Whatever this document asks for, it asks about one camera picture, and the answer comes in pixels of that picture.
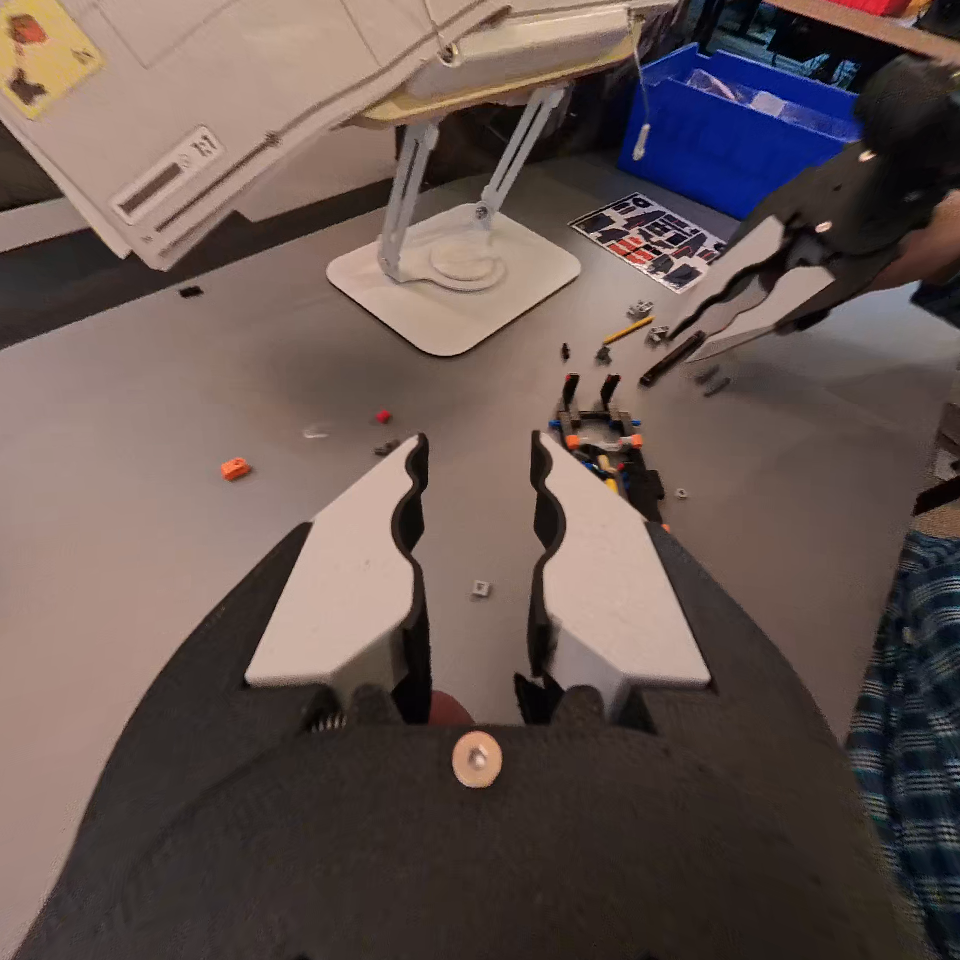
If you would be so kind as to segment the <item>lego sticker sheet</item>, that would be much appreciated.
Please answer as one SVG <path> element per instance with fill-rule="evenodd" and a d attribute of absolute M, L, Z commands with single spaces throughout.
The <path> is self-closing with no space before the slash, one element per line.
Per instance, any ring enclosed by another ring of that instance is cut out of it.
<path fill-rule="evenodd" d="M 702 226 L 639 192 L 583 214 L 569 226 L 677 294 L 702 282 L 727 246 Z"/>

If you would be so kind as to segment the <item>white book stand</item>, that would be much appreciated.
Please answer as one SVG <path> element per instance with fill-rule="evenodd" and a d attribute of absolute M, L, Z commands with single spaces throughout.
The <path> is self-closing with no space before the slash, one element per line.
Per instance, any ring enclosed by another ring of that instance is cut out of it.
<path fill-rule="evenodd" d="M 648 2 L 519 2 L 461 36 L 363 115 L 405 128 L 379 238 L 331 260 L 329 283 L 424 354 L 471 351 L 574 282 L 581 263 L 502 212 L 572 82 L 630 61 Z M 526 99 L 479 198 L 413 222 L 441 121 Z"/>

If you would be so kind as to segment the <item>blue plastic bin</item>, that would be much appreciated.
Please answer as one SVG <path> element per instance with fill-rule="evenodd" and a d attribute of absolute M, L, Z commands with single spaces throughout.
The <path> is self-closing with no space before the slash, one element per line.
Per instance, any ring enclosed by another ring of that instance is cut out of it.
<path fill-rule="evenodd" d="M 791 103 L 768 116 L 687 86 L 694 69 Z M 646 64 L 621 170 L 742 220 L 769 194 L 860 137 L 856 95 L 737 54 L 688 45 Z"/>

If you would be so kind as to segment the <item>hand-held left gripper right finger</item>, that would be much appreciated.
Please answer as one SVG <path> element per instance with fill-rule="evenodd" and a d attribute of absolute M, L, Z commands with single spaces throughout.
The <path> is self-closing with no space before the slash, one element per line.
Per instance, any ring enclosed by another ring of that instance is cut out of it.
<path fill-rule="evenodd" d="M 707 690 L 712 673 L 655 545 L 665 529 L 543 431 L 531 438 L 530 672 L 590 687 L 615 719 L 636 689 Z"/>

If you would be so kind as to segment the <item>lego instruction booklet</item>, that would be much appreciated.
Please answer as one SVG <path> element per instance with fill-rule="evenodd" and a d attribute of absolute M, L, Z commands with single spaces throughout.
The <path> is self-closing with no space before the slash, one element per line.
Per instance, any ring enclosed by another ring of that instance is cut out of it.
<path fill-rule="evenodd" d="M 2 2 L 2 139 L 170 270 L 296 150 L 398 94 L 622 58 L 675 2 Z"/>

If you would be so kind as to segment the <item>lego chassis assembly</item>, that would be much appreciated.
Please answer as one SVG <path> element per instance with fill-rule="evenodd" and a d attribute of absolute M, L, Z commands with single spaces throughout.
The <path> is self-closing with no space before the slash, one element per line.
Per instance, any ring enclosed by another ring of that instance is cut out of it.
<path fill-rule="evenodd" d="M 578 405 L 580 381 L 578 373 L 563 379 L 550 430 L 575 460 L 646 521 L 664 525 L 661 505 L 666 489 L 661 475 L 645 460 L 642 422 L 618 405 L 621 377 L 607 375 L 589 409 Z"/>

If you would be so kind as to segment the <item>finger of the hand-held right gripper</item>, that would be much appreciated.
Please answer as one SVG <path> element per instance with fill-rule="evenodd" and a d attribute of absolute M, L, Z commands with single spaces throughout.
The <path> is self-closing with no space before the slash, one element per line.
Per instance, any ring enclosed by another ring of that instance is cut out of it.
<path fill-rule="evenodd" d="M 757 305 L 737 313 L 723 328 L 711 333 L 687 359 L 705 362 L 776 331 L 788 314 L 834 284 L 830 270 L 789 270 L 772 292 Z"/>
<path fill-rule="evenodd" d="M 736 242 L 709 268 L 704 279 L 685 299 L 677 325 L 667 338 L 676 340 L 688 330 L 705 334 L 707 340 L 733 340 L 755 332 L 762 336 L 777 331 L 790 334 L 808 329 L 808 317 L 788 318 L 786 307 L 766 321 L 749 320 L 751 311 L 771 303 L 777 283 L 798 263 L 791 253 L 808 235 L 806 225 L 787 226 L 767 218 Z"/>

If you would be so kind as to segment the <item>wooden desk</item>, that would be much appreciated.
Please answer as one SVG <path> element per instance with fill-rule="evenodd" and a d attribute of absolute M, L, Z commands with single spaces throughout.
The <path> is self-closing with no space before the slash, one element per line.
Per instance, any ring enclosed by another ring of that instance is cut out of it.
<path fill-rule="evenodd" d="M 906 26 L 899 19 L 875 16 L 861 9 L 827 1 L 768 1 L 767 4 L 788 14 L 844 29 L 943 65 L 959 66 L 957 40 Z"/>

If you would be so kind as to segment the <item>person's right hand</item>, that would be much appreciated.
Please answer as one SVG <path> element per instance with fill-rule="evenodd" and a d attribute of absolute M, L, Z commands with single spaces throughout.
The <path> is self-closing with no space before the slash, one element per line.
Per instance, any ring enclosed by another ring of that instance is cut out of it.
<path fill-rule="evenodd" d="M 936 207 L 928 226 L 911 232 L 901 243 L 899 257 L 870 285 L 878 292 L 912 283 L 943 285 L 958 274 L 959 192 Z"/>

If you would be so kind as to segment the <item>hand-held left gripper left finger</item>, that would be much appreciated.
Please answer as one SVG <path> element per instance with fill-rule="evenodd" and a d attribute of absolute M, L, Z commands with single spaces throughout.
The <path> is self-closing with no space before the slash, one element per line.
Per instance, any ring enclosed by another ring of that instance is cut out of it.
<path fill-rule="evenodd" d="M 426 724 L 433 694 L 424 572 L 429 440 L 415 434 L 326 505 L 246 667 L 252 688 L 319 685 L 346 707 L 378 686 Z"/>

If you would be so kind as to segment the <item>clear plastic bag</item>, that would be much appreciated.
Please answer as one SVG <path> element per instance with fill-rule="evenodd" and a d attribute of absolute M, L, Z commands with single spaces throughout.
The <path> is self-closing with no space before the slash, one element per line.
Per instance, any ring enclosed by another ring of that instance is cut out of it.
<path fill-rule="evenodd" d="M 741 82 L 720 78 L 699 68 L 691 72 L 686 80 L 686 86 L 692 90 L 711 94 L 727 102 L 747 107 L 768 116 L 785 116 L 787 109 L 791 107 L 791 102 L 771 91 L 756 89 Z"/>

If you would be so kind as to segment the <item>black lego beam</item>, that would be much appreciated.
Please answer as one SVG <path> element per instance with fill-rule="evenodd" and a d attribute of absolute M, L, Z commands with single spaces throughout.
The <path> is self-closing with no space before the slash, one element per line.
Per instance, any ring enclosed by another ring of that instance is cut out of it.
<path fill-rule="evenodd" d="M 668 373 L 679 364 L 695 354 L 708 339 L 708 334 L 701 330 L 691 334 L 668 354 L 651 366 L 639 379 L 638 386 L 649 389 L 660 382 Z"/>

